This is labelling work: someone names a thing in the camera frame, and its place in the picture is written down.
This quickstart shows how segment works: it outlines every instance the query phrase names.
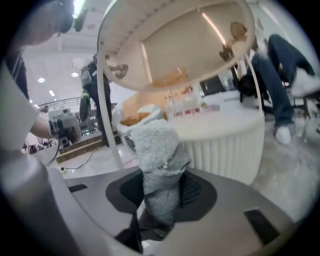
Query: gray towel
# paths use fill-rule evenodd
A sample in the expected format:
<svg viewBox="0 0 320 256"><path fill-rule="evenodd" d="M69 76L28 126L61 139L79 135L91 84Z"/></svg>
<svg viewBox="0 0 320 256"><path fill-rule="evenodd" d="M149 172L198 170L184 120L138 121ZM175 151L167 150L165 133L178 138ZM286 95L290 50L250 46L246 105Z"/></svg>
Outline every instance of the gray towel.
<svg viewBox="0 0 320 256"><path fill-rule="evenodd" d="M130 139L143 172L146 210L170 229L180 205L179 180L190 157L179 143L175 129L164 119L133 129Z"/></svg>

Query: black cable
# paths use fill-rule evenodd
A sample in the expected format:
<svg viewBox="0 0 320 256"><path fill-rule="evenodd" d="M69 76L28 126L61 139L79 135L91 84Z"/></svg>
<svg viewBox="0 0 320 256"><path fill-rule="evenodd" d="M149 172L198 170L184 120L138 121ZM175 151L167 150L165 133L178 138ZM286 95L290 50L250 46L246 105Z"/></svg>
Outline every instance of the black cable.
<svg viewBox="0 0 320 256"><path fill-rule="evenodd" d="M102 149L102 148L103 148L103 146L102 146L102 147L99 147L99 148L96 148L96 149L91 153L91 155L89 156L88 160L85 161L85 162L84 162L83 164L81 164L80 166L78 166L78 167L76 167L76 168L65 168L65 167L61 167L61 171L63 171L63 170L76 170L76 169L81 168L82 166L86 165L86 164L90 161L91 157L94 155L94 153L95 153L96 151L98 151L98 150L100 150L100 149Z"/></svg>
<svg viewBox="0 0 320 256"><path fill-rule="evenodd" d="M49 167L49 166L53 163L53 161L56 159L56 157L57 157L57 155L58 155L59 147L60 147L60 143L58 142L58 147L57 147L57 149L56 149L56 152L55 152L53 158L50 160L50 162L48 162L48 163L45 165L45 167Z"/></svg>

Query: white round table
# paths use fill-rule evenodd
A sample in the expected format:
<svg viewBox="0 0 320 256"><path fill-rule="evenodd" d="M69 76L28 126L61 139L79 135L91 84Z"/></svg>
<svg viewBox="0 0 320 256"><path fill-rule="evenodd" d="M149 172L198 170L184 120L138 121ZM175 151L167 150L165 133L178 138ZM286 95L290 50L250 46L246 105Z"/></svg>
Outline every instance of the white round table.
<svg viewBox="0 0 320 256"><path fill-rule="evenodd" d="M252 183L263 151L263 112L242 108L229 113L200 113L169 123L189 152L191 167Z"/></svg>

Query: person's hair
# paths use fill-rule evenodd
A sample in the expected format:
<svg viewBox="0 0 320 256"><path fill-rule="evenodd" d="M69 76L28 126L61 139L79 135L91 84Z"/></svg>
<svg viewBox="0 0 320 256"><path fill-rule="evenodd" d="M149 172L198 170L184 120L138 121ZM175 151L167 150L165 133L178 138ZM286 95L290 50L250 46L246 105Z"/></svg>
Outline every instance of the person's hair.
<svg viewBox="0 0 320 256"><path fill-rule="evenodd" d="M235 39L238 39L238 36L237 36L237 35L234 35L234 34L233 34L233 30L232 30L233 26L235 26L235 25L241 26L241 27L243 28L243 30L244 30L245 33L248 31L247 28L246 28L246 26L243 25L242 23L240 23L240 22L238 22L238 21L231 22L231 24L230 24L230 32L231 32L231 35L232 35Z"/></svg>

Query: blue jeans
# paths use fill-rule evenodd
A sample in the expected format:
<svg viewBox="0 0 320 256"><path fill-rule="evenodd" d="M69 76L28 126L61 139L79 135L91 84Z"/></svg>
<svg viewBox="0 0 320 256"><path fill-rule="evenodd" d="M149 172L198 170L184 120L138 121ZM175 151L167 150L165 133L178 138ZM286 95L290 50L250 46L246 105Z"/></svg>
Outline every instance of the blue jeans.
<svg viewBox="0 0 320 256"><path fill-rule="evenodd" d="M292 124L293 108L285 87L278 74L280 63L283 74L289 84L292 84L297 68L313 72L306 58L290 43L277 34L273 34L268 42L268 56L257 52L251 61L257 77L261 78L268 90L273 106L275 127Z"/></svg>

